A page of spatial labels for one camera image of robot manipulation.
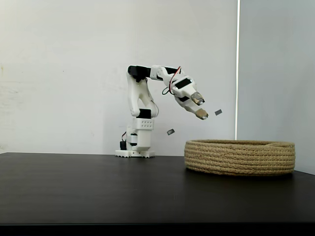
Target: small metal piece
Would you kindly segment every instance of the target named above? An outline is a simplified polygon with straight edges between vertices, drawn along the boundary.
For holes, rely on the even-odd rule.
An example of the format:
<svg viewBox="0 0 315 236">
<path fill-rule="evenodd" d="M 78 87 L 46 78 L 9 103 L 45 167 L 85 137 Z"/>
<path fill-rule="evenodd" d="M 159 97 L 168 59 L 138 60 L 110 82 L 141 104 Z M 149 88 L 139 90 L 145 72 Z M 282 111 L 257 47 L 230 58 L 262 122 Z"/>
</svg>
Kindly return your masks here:
<svg viewBox="0 0 315 236">
<path fill-rule="evenodd" d="M 208 113 L 203 110 L 202 108 L 200 108 L 198 111 L 196 111 L 196 116 L 199 118 L 199 119 L 206 119 L 208 118 Z"/>
<path fill-rule="evenodd" d="M 220 109 L 220 110 L 217 110 L 217 111 L 215 112 L 216 116 L 220 115 L 221 113 L 222 113 L 222 110 L 221 110 L 221 109 Z"/>
<path fill-rule="evenodd" d="M 194 92 L 192 95 L 191 95 L 191 99 L 192 101 L 197 104 L 198 106 L 203 104 L 205 102 L 205 100 L 203 99 L 203 97 L 201 96 L 200 93 L 198 92 Z"/>
<path fill-rule="evenodd" d="M 168 134 L 168 135 L 171 135 L 171 134 L 173 134 L 173 133 L 175 133 L 175 130 L 174 130 L 174 129 L 170 129 L 169 131 L 167 131 L 167 134 Z"/>
</svg>

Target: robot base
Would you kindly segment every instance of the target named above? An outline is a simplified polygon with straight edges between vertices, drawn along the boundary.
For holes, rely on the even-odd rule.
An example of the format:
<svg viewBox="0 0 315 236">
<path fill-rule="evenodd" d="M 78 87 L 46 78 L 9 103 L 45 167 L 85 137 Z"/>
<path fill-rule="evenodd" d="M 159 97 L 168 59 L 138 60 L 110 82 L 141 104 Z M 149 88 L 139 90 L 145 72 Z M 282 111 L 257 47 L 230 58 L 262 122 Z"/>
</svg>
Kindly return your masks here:
<svg viewBox="0 0 315 236">
<path fill-rule="evenodd" d="M 151 158 L 155 157 L 156 153 L 154 151 L 134 151 L 134 150 L 116 150 L 115 156 L 120 157 L 145 157 Z"/>
</svg>

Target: woven basket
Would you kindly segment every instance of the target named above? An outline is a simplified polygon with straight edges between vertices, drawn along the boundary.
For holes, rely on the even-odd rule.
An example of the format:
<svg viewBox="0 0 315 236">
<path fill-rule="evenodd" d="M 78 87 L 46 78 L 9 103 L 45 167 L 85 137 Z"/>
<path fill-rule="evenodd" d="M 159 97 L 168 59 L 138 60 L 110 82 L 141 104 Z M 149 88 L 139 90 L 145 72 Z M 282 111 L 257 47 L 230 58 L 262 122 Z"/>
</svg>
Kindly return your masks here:
<svg viewBox="0 0 315 236">
<path fill-rule="evenodd" d="M 278 176 L 292 173 L 294 143 L 192 140 L 185 145 L 187 168 L 231 176 Z"/>
</svg>

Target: red wire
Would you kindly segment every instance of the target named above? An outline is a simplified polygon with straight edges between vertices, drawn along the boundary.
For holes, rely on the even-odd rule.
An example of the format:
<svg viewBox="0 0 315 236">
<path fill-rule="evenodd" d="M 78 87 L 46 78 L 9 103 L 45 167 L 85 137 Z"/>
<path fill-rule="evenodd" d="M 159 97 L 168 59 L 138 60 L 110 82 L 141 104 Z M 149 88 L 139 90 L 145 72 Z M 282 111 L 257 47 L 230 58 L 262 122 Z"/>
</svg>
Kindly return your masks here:
<svg viewBox="0 0 315 236">
<path fill-rule="evenodd" d="M 168 85 L 168 90 L 170 92 L 171 95 L 174 95 L 171 91 L 171 85 L 172 85 L 172 81 L 173 81 L 173 78 L 175 77 L 175 75 L 177 74 L 177 72 L 181 69 L 181 67 L 179 66 L 177 71 L 175 72 L 175 74 L 172 76 L 171 80 L 169 81 L 169 85 Z"/>
</svg>

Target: dark table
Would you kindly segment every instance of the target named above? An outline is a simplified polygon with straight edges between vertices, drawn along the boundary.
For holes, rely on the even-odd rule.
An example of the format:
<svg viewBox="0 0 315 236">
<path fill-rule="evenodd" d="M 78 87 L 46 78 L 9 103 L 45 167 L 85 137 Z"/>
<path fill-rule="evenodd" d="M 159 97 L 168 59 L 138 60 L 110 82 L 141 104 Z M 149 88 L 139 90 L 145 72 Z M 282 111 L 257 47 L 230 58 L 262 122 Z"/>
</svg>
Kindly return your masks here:
<svg viewBox="0 0 315 236">
<path fill-rule="evenodd" d="M 0 155 L 0 234 L 35 234 L 36 227 L 43 235 L 67 226 L 77 235 L 115 234 L 143 224 L 157 234 L 231 234 L 251 226 L 251 235 L 270 227 L 306 234 L 313 223 L 315 176 L 302 172 L 229 177 L 188 170 L 175 156 Z"/>
</svg>

